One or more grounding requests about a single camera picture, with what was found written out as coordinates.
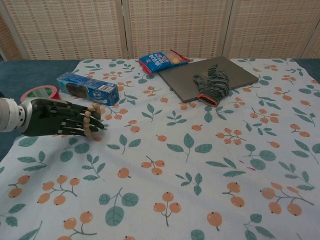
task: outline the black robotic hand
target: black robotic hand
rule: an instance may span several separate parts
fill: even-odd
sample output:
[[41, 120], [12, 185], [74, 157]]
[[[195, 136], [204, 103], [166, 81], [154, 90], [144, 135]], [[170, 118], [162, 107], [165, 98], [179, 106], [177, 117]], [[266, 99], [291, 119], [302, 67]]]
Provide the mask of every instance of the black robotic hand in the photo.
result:
[[25, 136], [81, 135], [103, 129], [100, 106], [81, 106], [68, 101], [27, 98], [21, 105], [0, 98], [0, 132], [18, 128]]

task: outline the gray laptop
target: gray laptop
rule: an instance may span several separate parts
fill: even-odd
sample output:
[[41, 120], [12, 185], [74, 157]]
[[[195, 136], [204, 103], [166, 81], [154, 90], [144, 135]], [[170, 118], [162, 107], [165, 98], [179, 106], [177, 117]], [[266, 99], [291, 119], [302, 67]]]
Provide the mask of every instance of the gray laptop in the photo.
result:
[[194, 75], [198, 74], [203, 79], [207, 79], [208, 69], [215, 64], [218, 65], [218, 71], [225, 71], [228, 75], [230, 90], [258, 81], [256, 76], [223, 56], [168, 68], [158, 73], [181, 101], [190, 102], [196, 100], [199, 93], [198, 85], [194, 82]]

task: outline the tablecloth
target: tablecloth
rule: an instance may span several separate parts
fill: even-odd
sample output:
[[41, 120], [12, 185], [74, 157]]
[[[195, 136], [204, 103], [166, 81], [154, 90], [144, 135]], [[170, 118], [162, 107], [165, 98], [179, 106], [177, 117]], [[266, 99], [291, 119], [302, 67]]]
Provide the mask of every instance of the tablecloth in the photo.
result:
[[181, 102], [135, 59], [81, 61], [73, 72], [117, 83], [120, 101], [94, 139], [15, 141], [0, 239], [319, 239], [320, 86], [292, 59], [232, 61], [259, 81], [217, 108]]

